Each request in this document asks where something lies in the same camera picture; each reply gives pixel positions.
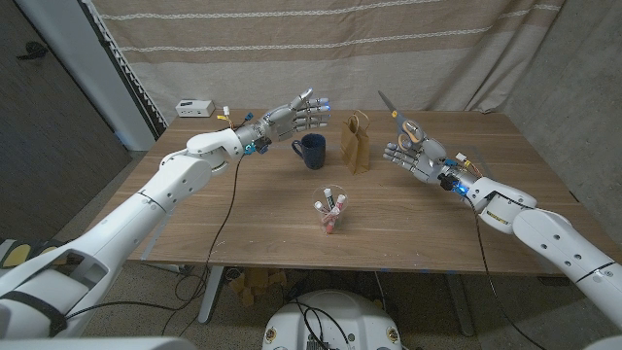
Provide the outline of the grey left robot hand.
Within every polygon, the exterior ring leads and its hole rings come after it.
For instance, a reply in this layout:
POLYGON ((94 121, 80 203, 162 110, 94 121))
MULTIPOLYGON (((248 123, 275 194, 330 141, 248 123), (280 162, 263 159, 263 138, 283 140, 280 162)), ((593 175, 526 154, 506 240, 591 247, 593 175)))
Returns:
POLYGON ((266 112, 254 123, 240 126, 235 133, 244 146, 259 140, 280 142, 296 132, 327 126, 329 118, 329 99, 313 97, 310 87, 292 102, 266 112))

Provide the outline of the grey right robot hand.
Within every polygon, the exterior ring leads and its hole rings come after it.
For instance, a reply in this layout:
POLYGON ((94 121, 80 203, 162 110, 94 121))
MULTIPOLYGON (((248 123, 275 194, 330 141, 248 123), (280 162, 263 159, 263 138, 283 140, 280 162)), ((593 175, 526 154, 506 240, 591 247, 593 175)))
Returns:
POLYGON ((482 175, 469 167, 464 157, 447 156, 445 148, 419 127, 406 122, 396 143, 388 143, 383 158, 404 168, 417 180, 440 185, 444 190, 465 196, 482 175))

